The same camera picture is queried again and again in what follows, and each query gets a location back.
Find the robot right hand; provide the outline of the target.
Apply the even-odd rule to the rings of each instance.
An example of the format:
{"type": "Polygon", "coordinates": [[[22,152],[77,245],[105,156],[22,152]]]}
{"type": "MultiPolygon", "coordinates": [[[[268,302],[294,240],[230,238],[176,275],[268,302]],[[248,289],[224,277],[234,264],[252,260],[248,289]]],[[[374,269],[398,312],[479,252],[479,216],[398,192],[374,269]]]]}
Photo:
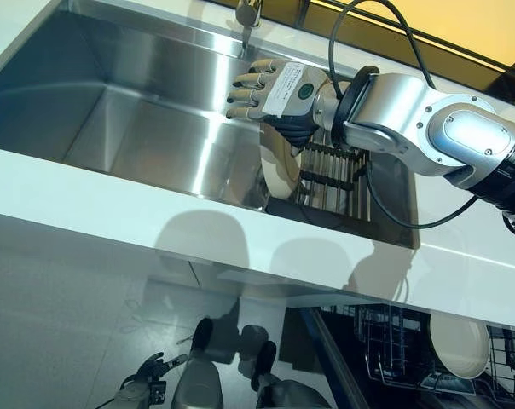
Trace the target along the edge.
{"type": "Polygon", "coordinates": [[[313,119],[318,91],[327,84],[319,68],[289,60],[257,60],[233,80],[225,117],[265,123],[298,150],[319,129],[313,119]]]}

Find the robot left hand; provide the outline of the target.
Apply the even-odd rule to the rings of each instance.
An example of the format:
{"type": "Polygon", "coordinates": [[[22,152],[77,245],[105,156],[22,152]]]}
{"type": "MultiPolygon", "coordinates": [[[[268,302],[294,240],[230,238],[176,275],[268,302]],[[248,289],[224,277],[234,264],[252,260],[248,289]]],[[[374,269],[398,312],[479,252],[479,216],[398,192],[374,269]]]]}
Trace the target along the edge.
{"type": "Polygon", "coordinates": [[[159,381],[166,373],[181,366],[187,360],[187,354],[180,354],[171,360],[167,360],[163,352],[156,353],[141,364],[133,375],[133,380],[147,383],[159,381]]]}

